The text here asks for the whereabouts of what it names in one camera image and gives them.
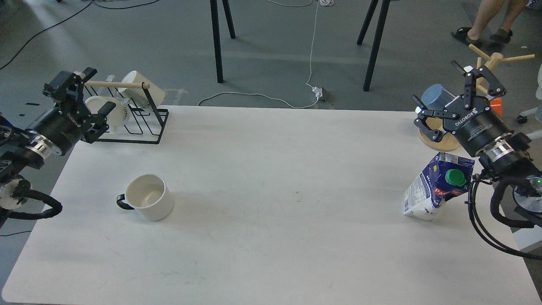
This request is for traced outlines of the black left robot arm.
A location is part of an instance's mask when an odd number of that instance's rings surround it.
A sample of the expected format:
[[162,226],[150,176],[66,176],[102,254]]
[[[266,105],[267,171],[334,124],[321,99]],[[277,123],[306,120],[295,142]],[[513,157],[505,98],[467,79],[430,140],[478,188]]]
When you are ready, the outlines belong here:
[[19,129],[1,118],[1,223],[8,218],[39,220],[61,213],[63,207],[51,196],[32,189],[21,171],[39,169],[50,155],[65,155],[78,141],[94,143],[107,129],[107,115],[116,107],[106,102],[92,114],[83,100],[84,84],[96,75],[95,68],[83,72],[61,71],[44,85],[43,94],[55,106],[27,129]]

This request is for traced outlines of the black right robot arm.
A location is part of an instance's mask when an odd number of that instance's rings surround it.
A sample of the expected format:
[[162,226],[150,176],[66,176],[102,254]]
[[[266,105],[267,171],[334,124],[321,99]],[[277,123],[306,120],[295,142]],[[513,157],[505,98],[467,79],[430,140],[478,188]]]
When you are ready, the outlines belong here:
[[491,108],[488,96],[501,97],[506,89],[486,66],[463,68],[455,61],[451,63],[465,78],[463,93],[444,105],[426,104],[412,95],[420,108],[414,124],[430,141],[453,135],[482,164],[482,172],[473,176],[468,187],[466,202],[477,234],[504,253],[540,260],[540,255],[515,250],[495,239],[476,210],[480,182],[496,182],[489,207],[498,222],[512,228],[541,226],[541,171],[528,153],[531,139],[524,133],[515,133]]

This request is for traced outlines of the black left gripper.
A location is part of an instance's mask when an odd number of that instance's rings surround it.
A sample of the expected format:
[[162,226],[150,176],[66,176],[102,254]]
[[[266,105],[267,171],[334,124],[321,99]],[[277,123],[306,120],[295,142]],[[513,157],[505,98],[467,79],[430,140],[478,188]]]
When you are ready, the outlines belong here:
[[52,98],[55,108],[43,113],[26,131],[41,135],[53,145],[57,155],[66,155],[78,141],[94,143],[109,125],[107,116],[114,110],[114,102],[84,106],[84,84],[97,74],[95,68],[83,72],[61,71],[50,83],[43,85],[43,94]]

